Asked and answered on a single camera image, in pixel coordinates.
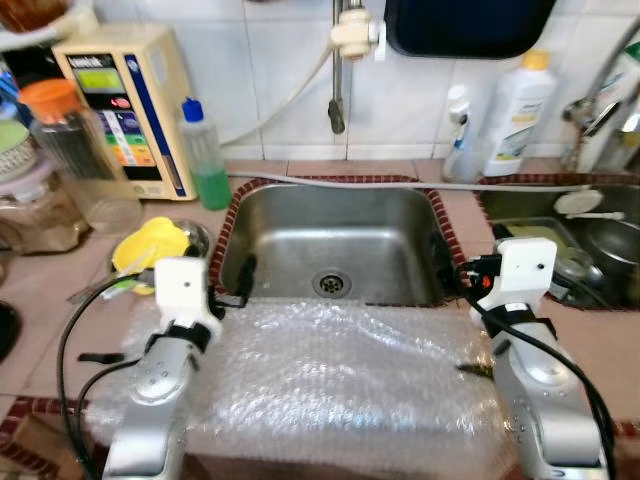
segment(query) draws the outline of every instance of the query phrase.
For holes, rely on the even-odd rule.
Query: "orange lid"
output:
[[[527,70],[546,70],[549,65],[549,51],[542,49],[532,49],[522,57],[523,68]]]
[[[31,113],[44,124],[64,121],[69,112],[82,109],[76,87],[62,78],[32,83],[20,90],[18,97]]]

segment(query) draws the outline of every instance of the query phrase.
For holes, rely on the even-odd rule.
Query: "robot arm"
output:
[[[165,331],[151,337],[135,367],[124,419],[107,457],[105,480],[180,477],[200,358],[222,332],[207,306],[206,271],[206,262],[197,258],[156,263],[156,302]]]
[[[551,323],[534,314],[549,287],[555,254],[549,240],[504,240],[497,254],[471,262],[470,277],[485,310],[569,358]],[[480,317],[475,310],[471,315]],[[576,375],[537,347],[483,321],[492,338],[496,387],[510,411],[525,476],[608,479],[598,425]]]

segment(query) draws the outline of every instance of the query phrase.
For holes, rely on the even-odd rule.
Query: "sink drain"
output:
[[[351,280],[336,270],[320,272],[313,277],[313,289],[323,298],[342,298],[351,290]]]

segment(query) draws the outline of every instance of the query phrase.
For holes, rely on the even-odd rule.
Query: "countertop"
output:
[[[555,162],[528,167],[553,173]],[[396,174],[439,181],[441,164],[433,160],[393,162],[231,162],[229,171],[262,171],[289,175]],[[249,179],[233,178],[237,188]],[[491,230],[470,192],[440,192],[464,254],[491,251]],[[225,212],[207,211],[197,202],[145,202],[145,218],[165,215],[189,218],[217,236]],[[27,257],[5,256],[6,279],[0,299],[12,304],[22,318],[22,333],[9,356],[0,363],[0,419],[17,396],[55,397],[55,357],[60,334],[73,311],[66,298],[107,273],[108,256],[118,238],[91,234],[72,252]],[[120,295],[96,302],[74,330],[68,346],[68,393],[74,396],[101,367],[78,363],[82,352],[117,352],[136,302],[151,297]],[[467,308],[464,302],[446,308]],[[600,389],[616,420],[640,419],[640,313],[588,312],[544,299],[539,315],[556,326],[561,344]]]

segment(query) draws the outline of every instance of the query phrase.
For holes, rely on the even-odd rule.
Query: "sink basin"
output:
[[[451,256],[420,191],[258,188],[233,224],[219,275],[227,292],[251,256],[252,297],[432,306],[452,295]]]
[[[565,232],[568,232],[575,242],[573,246],[587,252],[602,273],[593,284],[589,284],[588,278],[583,283],[615,308],[638,308],[638,295],[634,294],[640,290],[638,267],[630,261],[616,261],[616,255],[609,250],[613,249],[631,261],[635,259],[637,263],[640,256],[640,186],[593,185],[592,188],[604,195],[603,201],[593,211],[623,212],[624,222],[567,219],[554,210],[554,203],[562,195],[560,193],[483,192],[478,198],[494,225],[513,223],[514,219],[520,223],[529,219],[529,225],[535,222],[559,225],[555,235],[565,238]],[[563,303],[577,307],[596,306],[593,298],[585,293],[564,299]]]

